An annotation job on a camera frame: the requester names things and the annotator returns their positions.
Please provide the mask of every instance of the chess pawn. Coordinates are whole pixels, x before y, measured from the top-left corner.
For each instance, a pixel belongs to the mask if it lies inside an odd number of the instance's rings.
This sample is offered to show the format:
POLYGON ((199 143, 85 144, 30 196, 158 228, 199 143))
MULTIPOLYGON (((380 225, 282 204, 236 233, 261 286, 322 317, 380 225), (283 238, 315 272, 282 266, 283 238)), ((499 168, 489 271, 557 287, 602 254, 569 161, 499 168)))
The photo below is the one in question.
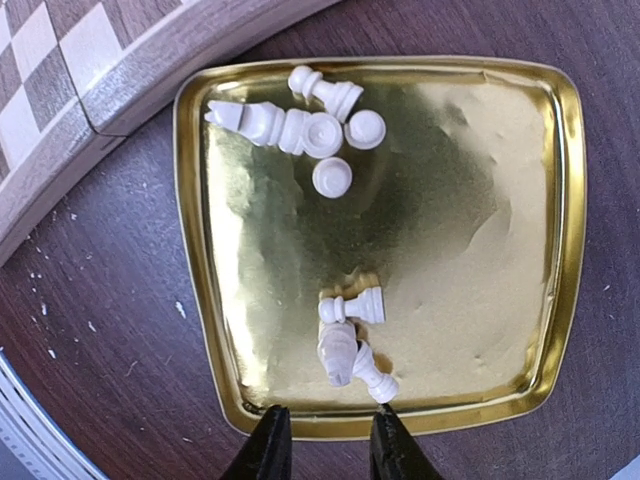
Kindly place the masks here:
POLYGON ((382 143, 387 134, 387 126, 379 113, 373 110, 359 110, 344 126, 347 143, 359 150, 371 150, 382 143))
POLYGON ((285 112, 271 102, 234 103, 214 100, 205 120, 237 132, 259 147, 277 145, 293 155, 306 152, 313 158, 334 155, 344 140, 340 123, 323 112, 292 108, 285 112))
POLYGON ((322 73, 316 72, 306 65, 293 69, 289 75, 289 88, 299 93, 306 100, 316 97, 325 110, 344 123, 353 106, 362 95, 364 89, 352 82, 327 82, 322 80, 322 73))
POLYGON ((351 322, 321 323, 317 352, 331 385, 344 387, 351 383, 358 354, 355 325, 351 322))
POLYGON ((316 191, 327 198, 339 198, 349 190, 353 180, 351 167, 338 157, 320 160, 313 169, 311 181, 316 191))
POLYGON ((378 370, 373 360, 373 351, 367 342, 358 342, 353 375, 367 384, 369 395, 378 403, 388 403, 398 394, 398 382, 388 373, 378 370))
POLYGON ((367 323, 384 323, 382 288, 367 288, 353 300, 325 298, 318 304, 318 314, 323 322, 329 324, 344 323, 348 317, 359 318, 367 323))

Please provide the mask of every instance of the checkered chessboard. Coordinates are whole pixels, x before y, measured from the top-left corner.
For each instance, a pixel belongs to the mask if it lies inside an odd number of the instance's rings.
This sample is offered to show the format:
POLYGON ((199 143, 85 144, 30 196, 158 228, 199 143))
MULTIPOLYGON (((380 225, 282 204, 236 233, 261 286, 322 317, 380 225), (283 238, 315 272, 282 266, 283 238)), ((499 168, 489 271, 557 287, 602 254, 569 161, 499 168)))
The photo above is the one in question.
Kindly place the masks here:
POLYGON ((187 0, 4 0, 0 181, 56 120, 187 0))

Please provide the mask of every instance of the gold tray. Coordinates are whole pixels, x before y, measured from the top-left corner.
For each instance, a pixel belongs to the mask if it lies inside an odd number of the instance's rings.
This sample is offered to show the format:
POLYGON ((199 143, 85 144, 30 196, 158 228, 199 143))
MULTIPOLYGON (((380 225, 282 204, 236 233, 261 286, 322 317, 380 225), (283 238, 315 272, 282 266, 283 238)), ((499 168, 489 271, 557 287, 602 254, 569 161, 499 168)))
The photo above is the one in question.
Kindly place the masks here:
POLYGON ((415 433, 529 412, 551 393, 578 291, 585 149, 559 71, 468 57, 299 59, 202 71, 175 105, 178 201, 222 410, 250 432, 272 404, 294 437, 369 434, 364 383, 329 386, 316 357, 321 295, 383 287, 387 322, 358 334, 400 385, 415 433), (340 152, 338 200, 315 161, 203 122, 212 99, 305 105, 296 64, 365 88, 387 122, 375 150, 340 152))

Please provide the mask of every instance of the brown square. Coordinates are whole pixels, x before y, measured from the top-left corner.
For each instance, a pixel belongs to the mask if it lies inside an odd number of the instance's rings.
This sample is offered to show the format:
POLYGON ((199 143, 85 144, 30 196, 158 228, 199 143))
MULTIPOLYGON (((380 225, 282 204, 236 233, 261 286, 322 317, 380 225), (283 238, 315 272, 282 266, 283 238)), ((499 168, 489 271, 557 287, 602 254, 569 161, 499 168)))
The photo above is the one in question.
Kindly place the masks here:
POLYGON ((47 4, 58 41, 62 40, 100 0, 53 0, 47 4))
POLYGON ((9 175, 9 164, 7 163, 7 159, 4 156, 2 147, 0 147, 0 182, 7 178, 7 175, 9 175))
POLYGON ((182 5, 180 0, 102 0, 122 48, 182 5))
POLYGON ((36 124, 42 131, 75 96, 60 47, 54 48, 24 83, 36 124))
POLYGON ((20 72, 13 55, 11 45, 0 53, 0 110, 11 100, 13 94, 20 87, 20 72))
POLYGON ((10 0, 5 4, 11 35, 15 35, 20 30, 24 22, 43 2, 44 0, 10 0))

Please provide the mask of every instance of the white debris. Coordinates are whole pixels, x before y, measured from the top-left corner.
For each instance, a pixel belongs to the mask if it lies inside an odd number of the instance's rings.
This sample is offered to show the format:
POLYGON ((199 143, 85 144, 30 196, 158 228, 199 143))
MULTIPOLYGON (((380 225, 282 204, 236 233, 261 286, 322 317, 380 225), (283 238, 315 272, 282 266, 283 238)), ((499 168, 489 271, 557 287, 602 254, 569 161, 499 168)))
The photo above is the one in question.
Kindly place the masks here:
POLYGON ((129 375, 131 375, 131 372, 133 372, 133 367, 135 367, 137 364, 138 364, 138 361, 136 360, 131 365, 129 365, 129 370, 125 374, 125 378, 128 377, 129 375))
POLYGON ((182 303, 176 302, 176 310, 178 310, 180 315, 182 315, 182 318, 187 318, 187 313, 184 311, 184 307, 182 306, 182 303))

